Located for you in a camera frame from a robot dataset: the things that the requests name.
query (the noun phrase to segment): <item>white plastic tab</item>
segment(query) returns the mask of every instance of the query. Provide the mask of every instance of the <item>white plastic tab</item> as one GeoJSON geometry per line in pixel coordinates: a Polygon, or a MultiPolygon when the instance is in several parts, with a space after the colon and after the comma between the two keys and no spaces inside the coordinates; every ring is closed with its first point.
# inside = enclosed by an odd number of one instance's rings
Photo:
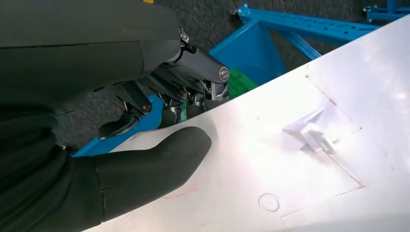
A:
{"type": "Polygon", "coordinates": [[[336,149],[333,146],[333,142],[337,139],[329,140],[315,124],[316,120],[320,117],[324,109],[317,110],[302,119],[284,127],[282,130],[297,140],[303,142],[305,145],[300,149],[301,151],[308,153],[320,153],[326,154],[336,153],[336,149]]]}

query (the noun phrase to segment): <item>dark floor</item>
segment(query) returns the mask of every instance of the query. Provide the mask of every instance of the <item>dark floor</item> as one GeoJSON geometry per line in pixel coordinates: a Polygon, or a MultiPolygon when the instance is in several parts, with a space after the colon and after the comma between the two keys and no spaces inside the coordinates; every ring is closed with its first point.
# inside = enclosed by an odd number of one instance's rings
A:
{"type": "MultiPolygon", "coordinates": [[[[192,42],[207,50],[235,31],[229,12],[241,3],[241,0],[155,0],[155,4],[175,10],[192,42]]],[[[379,0],[248,1],[252,8],[355,22],[363,22],[361,10],[375,3],[379,0]]],[[[274,40],[288,70],[308,61],[284,39],[275,36],[274,40]]],[[[322,54],[335,49],[321,42],[309,42],[322,54]]],[[[122,110],[117,98],[105,90],[89,93],[75,112],[59,116],[60,127],[56,131],[59,143],[82,147],[97,135],[100,125],[117,118],[122,110]]]]}

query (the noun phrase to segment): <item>green part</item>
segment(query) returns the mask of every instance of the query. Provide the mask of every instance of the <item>green part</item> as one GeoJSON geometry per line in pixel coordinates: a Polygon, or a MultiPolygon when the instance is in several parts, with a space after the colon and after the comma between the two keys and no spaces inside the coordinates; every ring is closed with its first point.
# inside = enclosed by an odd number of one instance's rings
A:
{"type": "Polygon", "coordinates": [[[182,103],[182,112],[181,112],[181,118],[179,119],[179,122],[184,122],[188,119],[187,117],[187,100],[185,100],[182,103]]]}
{"type": "Polygon", "coordinates": [[[240,95],[253,90],[258,87],[258,85],[249,79],[243,72],[238,68],[229,70],[229,98],[234,99],[240,95]]]}

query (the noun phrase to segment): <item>hex bolt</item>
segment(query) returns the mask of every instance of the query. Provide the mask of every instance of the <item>hex bolt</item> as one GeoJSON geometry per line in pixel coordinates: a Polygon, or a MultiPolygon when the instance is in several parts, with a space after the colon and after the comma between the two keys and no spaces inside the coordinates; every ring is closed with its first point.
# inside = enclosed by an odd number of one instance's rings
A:
{"type": "Polygon", "coordinates": [[[143,112],[145,114],[147,114],[147,113],[151,112],[152,105],[149,102],[144,102],[144,103],[142,103],[141,108],[142,108],[143,112]]]}
{"type": "Polygon", "coordinates": [[[183,101],[183,100],[185,100],[185,99],[187,98],[187,93],[186,93],[185,91],[181,90],[181,91],[178,93],[178,97],[179,97],[179,99],[180,99],[181,101],[183,101]]]}
{"type": "Polygon", "coordinates": [[[229,71],[226,67],[222,67],[219,70],[219,77],[222,81],[226,81],[229,78],[229,71]]]}
{"type": "Polygon", "coordinates": [[[185,33],[185,32],[181,32],[181,39],[182,41],[188,43],[190,41],[190,37],[185,33]]]}

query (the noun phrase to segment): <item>blue metal frame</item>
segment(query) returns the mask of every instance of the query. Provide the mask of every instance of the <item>blue metal frame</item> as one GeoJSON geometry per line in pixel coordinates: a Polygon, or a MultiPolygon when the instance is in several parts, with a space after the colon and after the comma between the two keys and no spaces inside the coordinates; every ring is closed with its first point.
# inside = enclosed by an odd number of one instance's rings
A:
{"type": "Polygon", "coordinates": [[[255,10],[245,6],[241,6],[237,11],[244,22],[258,20],[266,27],[278,31],[291,32],[336,45],[346,44],[379,28],[374,25],[255,10]]]}
{"type": "Polygon", "coordinates": [[[397,0],[387,0],[387,8],[374,5],[367,10],[367,21],[384,20],[394,21],[410,14],[410,7],[397,7],[397,0]]]}
{"type": "MultiPolygon", "coordinates": [[[[209,53],[229,69],[238,68],[255,83],[262,85],[286,73],[268,28],[275,29],[309,59],[321,54],[302,37],[345,44],[363,36],[379,26],[349,23],[280,12],[248,8],[247,4],[237,9],[245,23],[240,29],[218,44],[209,53]]],[[[95,138],[74,156],[91,156],[110,152],[138,132],[154,130],[161,122],[162,101],[149,95],[153,108],[131,130],[112,138],[95,138]]]]}

